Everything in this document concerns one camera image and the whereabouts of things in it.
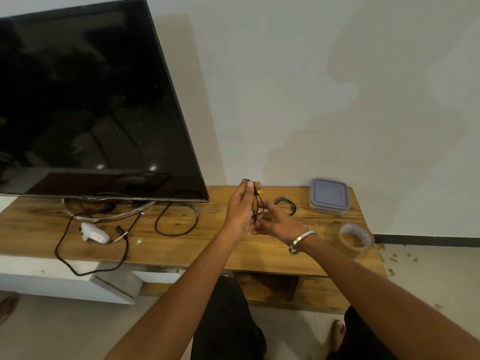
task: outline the white glue gun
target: white glue gun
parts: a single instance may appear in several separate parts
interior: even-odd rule
[[[100,230],[94,223],[82,222],[80,229],[81,238],[84,242],[88,239],[92,239],[100,244],[106,244],[110,241],[110,236],[105,231]]]

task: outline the white tile floor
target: white tile floor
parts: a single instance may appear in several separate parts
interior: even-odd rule
[[[440,305],[443,314],[480,338],[480,248],[387,245],[381,254],[385,267],[395,273],[389,277],[393,282],[432,306]],[[0,326],[0,359],[103,359],[155,300],[140,297],[128,306],[22,296],[15,313]],[[323,359],[330,325],[341,318],[260,307],[252,307],[251,313],[267,339],[268,360]],[[187,359],[188,349],[182,360]]]

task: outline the tv screen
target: tv screen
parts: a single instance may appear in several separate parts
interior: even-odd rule
[[[208,201],[146,0],[0,19],[0,194]]]

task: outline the forearm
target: forearm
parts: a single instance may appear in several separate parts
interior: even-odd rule
[[[399,359],[471,359],[480,353],[480,342],[469,333],[316,235],[304,238],[299,249],[315,259]]]
[[[179,359],[202,318],[237,241],[220,231],[189,269],[111,350],[106,359]]]

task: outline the plastic food container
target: plastic food container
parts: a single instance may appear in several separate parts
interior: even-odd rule
[[[313,211],[343,215],[350,209],[348,186],[336,180],[312,179],[309,203]]]

